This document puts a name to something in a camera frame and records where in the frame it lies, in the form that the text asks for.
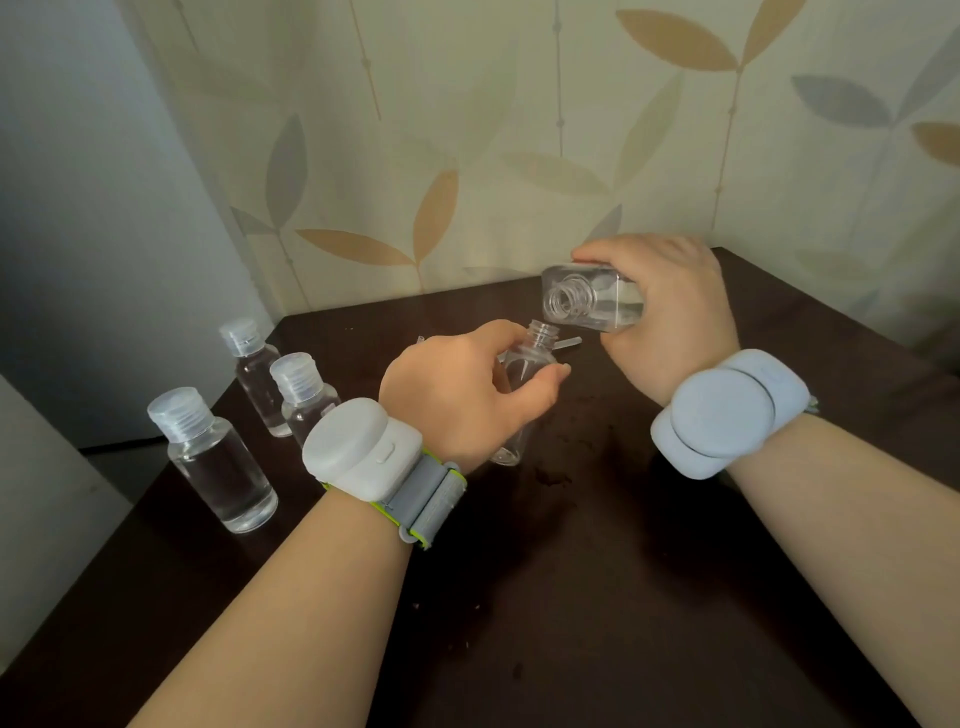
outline bottle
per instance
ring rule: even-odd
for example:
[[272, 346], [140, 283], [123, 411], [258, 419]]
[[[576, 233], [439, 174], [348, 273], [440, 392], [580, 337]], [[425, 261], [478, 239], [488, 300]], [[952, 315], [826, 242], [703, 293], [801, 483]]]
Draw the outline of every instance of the bottle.
[[[521, 344], [511, 347], [503, 358], [503, 369], [510, 382], [510, 391], [516, 391], [524, 382], [533, 378], [548, 364], [556, 364], [551, 350], [557, 341], [560, 330], [549, 324], [531, 321], [527, 328], [527, 336]], [[517, 465], [523, 457], [533, 423], [524, 425], [520, 431], [510, 438], [503, 447], [491, 457], [491, 462], [497, 465]]]
[[313, 425], [340, 404], [340, 395], [324, 384], [317, 363], [306, 352], [282, 356], [270, 365], [270, 374], [283, 396], [283, 419], [302, 448]]
[[636, 283], [611, 265], [565, 263], [540, 276], [543, 316], [554, 324], [613, 331], [632, 326], [643, 312]]
[[280, 352], [263, 340], [253, 319], [237, 319], [223, 324], [220, 335], [237, 359], [237, 381], [250, 398], [253, 409], [270, 434], [287, 437], [290, 426], [280, 412], [283, 396], [270, 376], [270, 365], [280, 358]]
[[167, 456], [233, 533], [263, 525], [277, 498], [240, 435], [227, 420], [214, 417], [194, 387], [160, 395], [147, 414], [170, 445]]

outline hand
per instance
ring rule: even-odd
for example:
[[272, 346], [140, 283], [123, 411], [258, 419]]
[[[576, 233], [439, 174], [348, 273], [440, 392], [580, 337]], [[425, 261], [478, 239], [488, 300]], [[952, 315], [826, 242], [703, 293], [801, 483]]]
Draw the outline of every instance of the hand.
[[660, 406], [688, 376], [740, 349], [720, 263], [701, 241], [618, 235], [580, 246], [573, 259], [610, 263], [639, 286], [640, 320], [600, 340], [627, 379]]
[[515, 392], [496, 360], [526, 329], [491, 321], [461, 336], [431, 336], [387, 367], [380, 404], [423, 434], [423, 444], [464, 473], [480, 466], [515, 432], [557, 401], [569, 364], [544, 367]]

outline clear plastic bottle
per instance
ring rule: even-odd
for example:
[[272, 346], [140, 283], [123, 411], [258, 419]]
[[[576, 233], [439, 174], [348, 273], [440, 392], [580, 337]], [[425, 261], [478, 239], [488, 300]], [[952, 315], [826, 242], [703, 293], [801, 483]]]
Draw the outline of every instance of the clear plastic bottle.
[[170, 445], [167, 456], [233, 533], [263, 525], [277, 498], [240, 435], [227, 420], [214, 417], [194, 387], [160, 395], [147, 414]]
[[611, 265], [554, 265], [540, 280], [543, 316], [554, 324], [613, 331], [632, 326], [643, 313], [640, 289]]
[[283, 395], [283, 419], [302, 448], [313, 425], [340, 404], [340, 395], [324, 384], [317, 363], [306, 352], [282, 356], [270, 366], [270, 374]]
[[[540, 321], [531, 321], [522, 343], [511, 347], [503, 358], [503, 369], [513, 392], [548, 364], [556, 364], [553, 345], [560, 330]], [[523, 457], [534, 423], [525, 425], [491, 457], [497, 465], [517, 465]]]
[[270, 376], [270, 366], [280, 358], [280, 352], [263, 340], [253, 319], [237, 319], [223, 324], [220, 335], [236, 357], [237, 381], [270, 434], [274, 437], [290, 435], [290, 426], [280, 411], [283, 396]]

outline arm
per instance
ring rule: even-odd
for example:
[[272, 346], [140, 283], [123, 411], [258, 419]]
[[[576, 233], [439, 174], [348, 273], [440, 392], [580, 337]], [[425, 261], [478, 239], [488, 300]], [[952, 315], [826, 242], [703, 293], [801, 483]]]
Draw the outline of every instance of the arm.
[[[739, 349], [720, 266], [702, 243], [624, 235], [573, 255], [611, 263], [643, 291], [639, 323], [602, 341], [660, 405]], [[960, 494], [807, 415], [729, 471], [914, 716], [960, 723]]]
[[[545, 412], [569, 373], [553, 365], [498, 392], [496, 355], [524, 333], [497, 321], [410, 347], [380, 402], [467, 473]], [[368, 503], [331, 488], [131, 726], [363, 726], [410, 550]]]

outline table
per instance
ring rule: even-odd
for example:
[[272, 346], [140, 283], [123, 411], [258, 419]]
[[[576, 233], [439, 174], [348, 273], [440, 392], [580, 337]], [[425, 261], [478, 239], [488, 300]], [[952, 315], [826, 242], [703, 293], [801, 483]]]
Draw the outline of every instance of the table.
[[[943, 446], [960, 442], [960, 380], [718, 255], [745, 347], [793, 367], [825, 417], [960, 486]], [[539, 309], [522, 279], [290, 316], [271, 341], [310, 352], [343, 397], [376, 397], [419, 334]], [[472, 477], [415, 554], [370, 725], [915, 725], [740, 494], [656, 454], [656, 407], [580, 333], [523, 463]], [[0, 678], [5, 726], [125, 725], [319, 497], [236, 382], [214, 410], [276, 487], [276, 515], [232, 536], [168, 466]]]

